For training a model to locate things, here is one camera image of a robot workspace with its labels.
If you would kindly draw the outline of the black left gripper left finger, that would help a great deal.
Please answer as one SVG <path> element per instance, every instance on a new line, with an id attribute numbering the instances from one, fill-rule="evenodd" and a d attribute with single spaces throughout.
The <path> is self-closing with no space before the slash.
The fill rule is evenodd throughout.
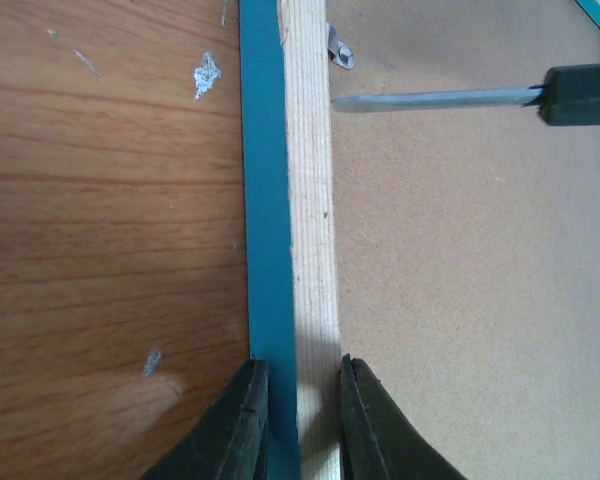
<path id="1" fill-rule="evenodd" d="M 268 473 L 268 367 L 249 359 L 194 428 L 144 479 L 265 479 Z"/>

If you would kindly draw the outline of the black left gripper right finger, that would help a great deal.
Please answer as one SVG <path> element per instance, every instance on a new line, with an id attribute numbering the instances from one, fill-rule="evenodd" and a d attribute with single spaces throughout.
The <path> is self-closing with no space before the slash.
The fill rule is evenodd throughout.
<path id="1" fill-rule="evenodd" d="M 339 378 L 344 479 L 462 479 L 409 422 L 362 359 L 345 355 Z"/>

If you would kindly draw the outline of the blue wooden picture frame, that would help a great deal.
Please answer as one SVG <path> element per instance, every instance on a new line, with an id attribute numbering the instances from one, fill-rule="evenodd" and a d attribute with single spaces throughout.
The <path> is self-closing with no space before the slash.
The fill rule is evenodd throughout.
<path id="1" fill-rule="evenodd" d="M 600 479 L 600 127 L 329 105 L 598 63 L 600 1 L 243 1 L 239 21 L 270 477 L 340 477 L 347 353 L 468 478 Z"/>

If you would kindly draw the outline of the yellow handled screwdriver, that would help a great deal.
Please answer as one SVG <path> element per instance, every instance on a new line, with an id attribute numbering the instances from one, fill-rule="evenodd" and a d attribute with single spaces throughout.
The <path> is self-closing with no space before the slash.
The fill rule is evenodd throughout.
<path id="1" fill-rule="evenodd" d="M 402 94 L 365 94 L 332 100 L 346 113 L 520 106 L 536 107 L 548 126 L 600 126 L 600 64 L 553 67 L 531 87 Z"/>

